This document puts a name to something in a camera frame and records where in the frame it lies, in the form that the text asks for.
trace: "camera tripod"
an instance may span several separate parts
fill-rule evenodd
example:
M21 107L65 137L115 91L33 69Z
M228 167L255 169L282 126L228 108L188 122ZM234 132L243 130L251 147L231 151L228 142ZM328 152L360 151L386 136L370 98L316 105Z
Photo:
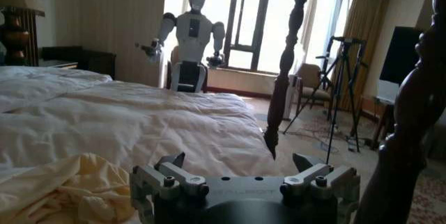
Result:
M330 128L330 143L328 143L328 150L327 150L327 160L326 163L328 164L328 159L330 159L330 152L331 152L331 142L332 142L332 134L334 134L334 130L335 130L335 124L336 124L336 116L338 116L338 109L339 109L339 100L340 100L340 92L342 92L342 82L343 82L343 73L344 70L347 72L347 79L348 79L348 96L350 96L350 102L351 102L351 115L352 115L352 120L354 120L354 129L352 129L352 133L354 133L354 138L355 138L355 142L356 142L356 152L359 152L359 140L358 140L358 130L356 130L356 112L355 112L355 102L354 102L354 83L356 80L356 76L358 76L358 69L359 69L359 65L363 65L362 62L362 57L363 57L363 50L364 50L364 45L366 45L366 41L363 40L358 40L358 39L352 39L352 38L346 38L346 37L331 37L330 38L330 43L328 43L328 47L327 47L327 52L326 52L326 56L318 57L318 58L323 58L324 59L324 69L327 66L327 61L330 58L330 52L331 52L331 46L332 46L332 42L334 40L339 41L342 43L340 48L342 48L342 52L340 54L338 54L336 59L334 60L328 70L322 71L322 79L319 81L318 86L314 88L312 90L312 94L311 96L307 98L307 101L303 103L302 107L298 108L296 110L296 115L294 116L286 130L283 131L283 134L286 134L286 132L288 131L295 119L298 118L302 110L304 109L306 105L308 104L310 100L315 100L314 99L314 95L315 92L319 90L319 87L323 85L323 88L326 87L332 87L331 89L331 103L332 103L332 99L336 100L335 102L335 108L334 108L334 114L331 117L331 107L328 110L328 119L331 118L331 128ZM355 68L354 68L354 72L351 74L351 70L350 70L350 60L348 60L348 51L350 48L354 44L359 45L359 51L358 51L358 56L356 56L356 64L355 64ZM339 67L339 71L335 75L335 84L332 85L332 82L328 79L328 74L331 72L331 70L335 68L336 64L340 61L340 67Z

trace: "lamp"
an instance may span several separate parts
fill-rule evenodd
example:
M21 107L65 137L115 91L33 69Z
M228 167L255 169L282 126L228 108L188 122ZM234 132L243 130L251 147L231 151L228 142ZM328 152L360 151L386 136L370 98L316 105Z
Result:
M0 42L7 48L5 64L24 65L23 50L29 42L29 32L20 26L19 15L29 11L44 16L43 8L37 0L0 0L0 11L5 17L0 26Z

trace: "white comforter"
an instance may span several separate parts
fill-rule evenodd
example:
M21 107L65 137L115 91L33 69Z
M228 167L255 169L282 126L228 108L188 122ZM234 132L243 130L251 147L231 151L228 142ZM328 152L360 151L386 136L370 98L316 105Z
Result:
M0 67L0 110L0 174L85 152L127 171L186 152L191 173L274 174L235 95L172 92L80 70Z

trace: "black monitor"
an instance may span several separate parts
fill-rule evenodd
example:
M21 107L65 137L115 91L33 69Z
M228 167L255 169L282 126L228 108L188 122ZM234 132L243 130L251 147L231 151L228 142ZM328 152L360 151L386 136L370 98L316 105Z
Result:
M379 80L402 84L419 60L415 45L421 33L411 27L395 27Z

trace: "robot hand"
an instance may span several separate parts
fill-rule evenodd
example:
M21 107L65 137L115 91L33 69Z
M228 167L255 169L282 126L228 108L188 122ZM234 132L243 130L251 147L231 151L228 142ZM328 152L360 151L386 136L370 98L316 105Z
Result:
M207 57L210 69L216 69L220 65L224 64L224 55L219 52L214 53L212 57Z
M163 49L157 39L152 41L152 44L149 46L140 45L139 43L135 43L135 46L145 52L149 62L160 61Z

